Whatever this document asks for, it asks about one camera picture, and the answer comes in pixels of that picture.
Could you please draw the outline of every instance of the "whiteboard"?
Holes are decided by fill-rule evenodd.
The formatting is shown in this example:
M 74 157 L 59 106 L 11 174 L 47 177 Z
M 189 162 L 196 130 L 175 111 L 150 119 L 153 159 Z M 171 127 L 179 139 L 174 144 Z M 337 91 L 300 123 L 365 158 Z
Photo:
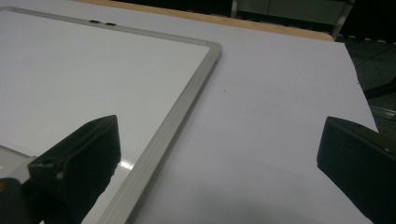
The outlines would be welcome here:
M 119 201 L 137 202 L 220 45 L 20 8 L 0 10 L 0 31 L 0 145 L 39 156 L 117 115 L 121 163 L 84 223 L 131 212 Z

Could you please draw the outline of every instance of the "white surface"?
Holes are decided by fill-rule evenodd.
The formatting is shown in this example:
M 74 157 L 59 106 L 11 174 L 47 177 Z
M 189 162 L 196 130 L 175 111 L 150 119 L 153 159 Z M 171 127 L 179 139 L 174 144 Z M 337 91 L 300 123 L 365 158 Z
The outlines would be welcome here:
M 0 144 L 38 156 L 118 116 L 123 163 L 85 218 L 96 222 L 208 48 L 9 11 L 0 30 Z
M 342 44 L 68 1 L 0 2 L 223 46 L 135 223 L 371 223 L 316 166 L 327 116 L 375 129 Z
M 0 145 L 0 178 L 8 177 L 29 157 Z

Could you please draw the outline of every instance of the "whiteboard frame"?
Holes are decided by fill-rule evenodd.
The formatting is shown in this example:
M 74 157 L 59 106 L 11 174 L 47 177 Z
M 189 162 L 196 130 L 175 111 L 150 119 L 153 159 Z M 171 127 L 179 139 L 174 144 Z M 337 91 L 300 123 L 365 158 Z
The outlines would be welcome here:
M 57 21 L 68 21 L 107 30 L 120 31 L 135 35 L 146 35 L 166 40 L 173 40 L 193 45 L 209 47 L 209 52 L 201 61 L 197 70 L 192 75 L 183 92 L 178 96 L 175 104 L 161 123 L 156 133 L 152 136 L 148 145 L 140 155 L 134 169 L 128 174 L 118 189 L 113 200 L 102 214 L 98 223 L 125 223 L 134 210 L 140 196 L 146 188 L 150 178 L 154 174 L 164 153 L 174 141 L 177 140 L 178 132 L 181 130 L 184 120 L 187 119 L 194 103 L 198 99 L 208 78 L 210 77 L 221 54 L 221 45 L 216 42 L 194 39 L 178 35 L 169 35 L 120 26 L 113 23 L 86 21 L 66 16 L 54 15 L 45 12 L 33 11 L 18 7 L 0 7 L 0 11 L 12 11 L 21 14 L 48 18 Z

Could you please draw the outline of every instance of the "floor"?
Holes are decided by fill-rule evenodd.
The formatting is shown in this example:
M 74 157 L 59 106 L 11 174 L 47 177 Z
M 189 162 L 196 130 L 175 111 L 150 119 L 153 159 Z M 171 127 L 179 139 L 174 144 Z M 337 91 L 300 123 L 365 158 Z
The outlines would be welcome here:
M 341 36 L 336 41 L 346 44 L 364 91 L 387 84 L 396 77 L 396 45 L 371 40 L 356 41 Z M 396 93 L 368 100 L 368 103 L 396 111 Z M 396 139 L 395 119 L 375 116 L 375 123 L 380 133 Z

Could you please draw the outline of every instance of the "wooden table edge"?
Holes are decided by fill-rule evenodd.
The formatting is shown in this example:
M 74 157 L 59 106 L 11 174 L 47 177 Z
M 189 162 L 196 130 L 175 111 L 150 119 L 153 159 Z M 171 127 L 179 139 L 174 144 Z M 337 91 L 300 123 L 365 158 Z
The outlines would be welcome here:
M 179 10 L 173 10 L 173 9 L 167 9 L 167 8 L 141 6 L 141 5 L 137 5 L 137 4 L 116 2 L 116 1 L 111 1 L 111 0 L 75 0 L 75 1 L 89 3 L 89 4 L 96 4 L 96 5 L 100 5 L 100 6 L 106 6 L 106 7 L 118 7 L 118 8 L 125 8 L 125 9 L 131 9 L 131 10 L 136 10 L 136 11 L 156 13 L 156 14 L 161 14 L 161 15 L 166 15 L 166 16 L 173 16 L 173 17 L 178 17 L 178 18 L 183 18 L 183 19 L 194 20 L 194 21 L 212 22 L 212 23 L 217 23 L 217 24 L 222 24 L 222 25 L 229 25 L 229 26 L 235 26 L 235 27 L 240 27 L 240 28 L 265 31 L 265 32 L 281 34 L 281 35 L 293 35 L 293 36 L 305 37 L 305 38 L 310 38 L 310 39 L 325 40 L 325 41 L 330 41 L 330 42 L 334 41 L 330 35 L 327 35 L 327 34 L 324 34 L 321 32 L 303 30 L 303 29 L 280 26 L 280 25 L 274 25 L 274 24 L 269 24 L 269 23 L 260 23 L 260 22 L 255 22 L 255 21 L 241 21 L 241 20 L 231 19 L 231 18 L 226 18 L 226 17 L 205 15 L 205 14 L 199 14 L 199 13 L 193 13 L 193 12 L 185 12 L 185 11 L 179 11 Z

